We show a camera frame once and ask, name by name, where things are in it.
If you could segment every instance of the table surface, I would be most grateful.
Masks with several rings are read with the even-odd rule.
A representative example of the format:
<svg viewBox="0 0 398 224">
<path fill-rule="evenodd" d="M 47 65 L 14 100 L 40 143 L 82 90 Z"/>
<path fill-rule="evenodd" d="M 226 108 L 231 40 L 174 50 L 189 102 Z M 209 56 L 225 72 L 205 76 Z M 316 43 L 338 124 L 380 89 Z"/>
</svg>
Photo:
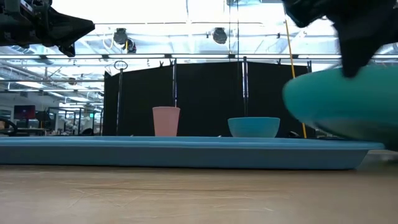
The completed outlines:
<svg viewBox="0 0 398 224">
<path fill-rule="evenodd" d="M 0 166 L 0 223 L 397 223 L 398 155 L 358 170 Z"/>
</svg>

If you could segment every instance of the plastic bowl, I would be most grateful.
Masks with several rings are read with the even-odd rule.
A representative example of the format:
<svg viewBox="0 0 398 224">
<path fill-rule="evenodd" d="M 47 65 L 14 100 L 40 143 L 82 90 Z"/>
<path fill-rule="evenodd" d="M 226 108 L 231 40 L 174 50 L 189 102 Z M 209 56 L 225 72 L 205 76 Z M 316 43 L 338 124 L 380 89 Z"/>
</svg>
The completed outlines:
<svg viewBox="0 0 398 224">
<path fill-rule="evenodd" d="M 279 130 L 279 118 L 231 118 L 229 131 L 239 138 L 274 138 Z"/>
</svg>

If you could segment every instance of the computer screen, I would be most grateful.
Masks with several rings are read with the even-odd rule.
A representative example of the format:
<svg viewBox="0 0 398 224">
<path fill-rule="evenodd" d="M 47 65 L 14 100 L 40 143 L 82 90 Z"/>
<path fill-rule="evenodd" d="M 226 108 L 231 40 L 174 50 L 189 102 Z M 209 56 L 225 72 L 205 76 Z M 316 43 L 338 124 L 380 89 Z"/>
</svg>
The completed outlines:
<svg viewBox="0 0 398 224">
<path fill-rule="evenodd" d="M 36 110 L 34 105 L 14 106 L 14 119 L 35 119 Z"/>
</svg>

